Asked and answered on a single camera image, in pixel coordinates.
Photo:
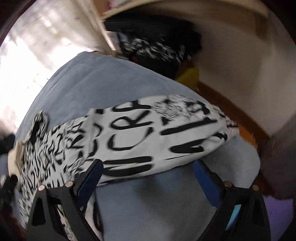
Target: blue fabric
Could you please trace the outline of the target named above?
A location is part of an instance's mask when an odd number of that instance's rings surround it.
[[[108,108],[153,95],[181,94],[207,102],[187,87],[135,63],[83,52],[61,67],[28,110],[23,138],[39,110],[49,129],[90,108]],[[260,166],[256,150],[235,137],[203,158],[223,181],[249,187]],[[215,213],[195,179],[192,164],[96,190],[105,241],[197,240]]]

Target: black lettering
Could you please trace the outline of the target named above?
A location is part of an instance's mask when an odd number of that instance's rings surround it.
[[[132,103],[132,107],[117,108],[118,107],[118,105],[117,105],[112,108],[112,111],[113,112],[126,112],[126,111],[131,111],[131,110],[136,110],[136,109],[145,109],[145,110],[151,109],[150,105],[139,104],[138,100],[132,101],[130,103]]]
[[[63,183],[63,185],[64,185],[64,184],[65,184],[64,178],[63,178],[63,176],[62,176],[62,174],[61,174],[61,173],[60,173],[59,175],[61,176],[62,183]]]
[[[52,163],[52,169],[56,172],[56,169],[55,169],[55,164],[54,162]]]
[[[94,225],[95,225],[95,227],[96,227],[97,230],[99,230],[101,233],[103,233],[102,219],[100,218],[99,210],[98,209],[99,209],[98,206],[97,205],[94,205],[94,210],[93,210]]]
[[[31,171],[31,175],[34,177],[34,184],[35,184],[36,183],[36,179],[35,179],[35,173],[34,173],[34,171]]]
[[[79,152],[78,152],[77,159],[80,158],[80,157],[83,157],[83,152],[82,152],[82,151],[79,151]]]
[[[200,109],[193,109],[193,106],[195,104],[199,104],[201,105],[201,108]],[[210,113],[210,110],[205,106],[204,103],[200,102],[200,101],[197,101],[197,102],[187,102],[186,103],[187,107],[188,107],[188,110],[191,112],[191,113],[196,113],[198,111],[202,111],[205,115],[208,115]]]
[[[62,159],[57,159],[56,162],[61,165],[63,163],[63,160]]]
[[[226,127],[227,128],[239,128],[239,126],[236,124],[234,124],[234,125],[230,124],[230,125],[227,125]]]
[[[196,122],[192,122],[192,123],[185,124],[182,126],[165,129],[160,132],[160,135],[162,135],[162,136],[171,135],[174,133],[182,132],[182,131],[185,131],[185,130],[188,130],[191,128],[208,125],[208,124],[215,123],[215,122],[217,122],[217,120],[211,120],[210,118],[206,117],[201,121],[196,121]]]
[[[96,154],[97,150],[98,150],[98,142],[96,139],[94,139],[94,148],[93,148],[92,152],[89,153],[88,157],[94,156]]]
[[[218,137],[220,139],[223,138],[225,141],[227,141],[227,138],[228,138],[227,134],[222,134],[222,133],[219,133],[219,132],[216,132],[215,134],[213,134],[213,136]]]
[[[64,169],[63,169],[64,174],[65,174],[65,172],[67,171],[67,169],[68,169],[68,165],[65,165],[65,166],[64,166]]]
[[[72,148],[72,149],[80,149],[83,148],[84,146],[75,146],[75,144],[77,142],[79,142],[80,140],[83,139],[83,135],[78,135],[72,142],[71,145],[69,147],[67,147],[68,149]]]
[[[199,139],[195,141],[190,141],[181,145],[172,146],[170,148],[171,152],[174,153],[198,153],[203,152],[204,148],[202,146],[199,147],[193,147],[200,145],[205,139]]]
[[[176,159],[176,158],[179,158],[179,157],[184,157],[184,156],[188,156],[188,155],[183,155],[183,156],[176,156],[176,157],[172,157],[172,158],[167,158],[165,160],[172,160],[172,159]]]
[[[130,150],[130,149],[134,148],[135,146],[139,145],[141,142],[143,142],[153,131],[154,131],[153,127],[149,127],[147,129],[145,136],[143,137],[143,139],[139,143],[135,144],[134,146],[127,146],[127,147],[114,147],[114,138],[116,135],[116,134],[114,134],[110,137],[110,139],[107,143],[107,146],[109,149],[114,150],[114,151]]]
[[[139,174],[142,172],[149,171],[152,168],[152,164],[146,164],[139,167],[132,167],[127,169],[115,169],[116,167],[106,167],[104,168],[103,174],[109,177],[124,177]]]
[[[71,129],[71,133],[85,133],[85,130],[83,130],[83,129],[80,129],[80,127],[82,126],[82,123],[83,123],[84,121],[82,121],[82,122],[80,122],[79,124],[77,124],[77,125],[75,125],[75,126],[73,126],[72,127],[72,129]]]
[[[58,134],[57,135],[57,138],[59,138],[59,142],[57,144],[57,149],[56,151],[54,152],[54,155],[57,156],[58,154],[61,154],[63,152],[63,148],[60,148],[60,143],[61,141],[63,140],[63,135],[62,134]]]
[[[52,135],[53,135],[54,133],[56,133],[56,132],[61,128],[61,125],[52,128],[52,130],[51,130]]]
[[[47,171],[45,171],[45,174],[44,174],[44,181],[47,180],[50,176],[51,176],[51,171],[50,171],[50,169],[48,169]]]
[[[98,137],[101,134],[101,132],[103,131],[103,127],[101,127],[97,123],[94,123],[93,126],[96,127],[97,129],[99,129],[98,134],[96,135],[96,137]]]
[[[122,165],[122,164],[129,164],[129,163],[143,163],[143,162],[150,162],[152,161],[151,156],[138,156],[128,159],[118,159],[118,160],[105,160],[103,161],[104,164],[110,165]]]
[[[110,127],[116,130],[126,130],[126,129],[131,129],[131,128],[137,128],[141,126],[147,126],[153,123],[153,121],[148,121],[144,123],[139,123],[137,124],[141,119],[146,117],[151,111],[150,110],[144,110],[141,115],[139,115],[135,120],[130,119],[127,116],[119,117],[116,120],[112,121],[110,124]],[[117,126],[114,123],[118,120],[125,120],[129,123],[128,126]]]
[[[161,117],[161,122],[163,123],[163,126],[165,126],[170,122],[170,120],[162,116]]]
[[[28,178],[28,186],[29,186],[29,189],[30,189],[30,191],[31,191],[31,193],[33,193],[33,183],[32,183],[32,181]]]
[[[54,152],[54,141],[53,140],[52,140],[50,147],[48,148],[48,154],[51,154],[52,152]]]

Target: wooden shelf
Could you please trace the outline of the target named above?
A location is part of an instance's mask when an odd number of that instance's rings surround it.
[[[152,2],[159,2],[159,1],[163,1],[163,0],[131,0],[131,1],[123,4],[119,8],[114,8],[114,9],[104,12],[102,14],[102,16],[100,16],[100,18],[101,18],[101,20],[106,20],[107,18],[109,18],[113,15],[116,15],[120,12],[126,11],[128,9],[132,9],[134,7],[138,7],[138,6],[141,6],[144,4],[148,4],[148,3],[152,3]]]
[[[226,2],[226,3],[230,3],[240,7],[244,7],[253,12],[259,13],[264,17],[267,17],[269,12],[268,8],[260,0],[216,0],[216,1]]]

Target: white wall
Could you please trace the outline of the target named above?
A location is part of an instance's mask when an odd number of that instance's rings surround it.
[[[251,116],[269,135],[296,111],[296,45],[273,14],[268,40],[223,23],[191,19],[202,34],[200,80]]]

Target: curtain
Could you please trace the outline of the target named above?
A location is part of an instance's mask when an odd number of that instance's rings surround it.
[[[0,119],[16,131],[48,79],[83,51],[111,53],[89,0],[37,0],[0,47]]]

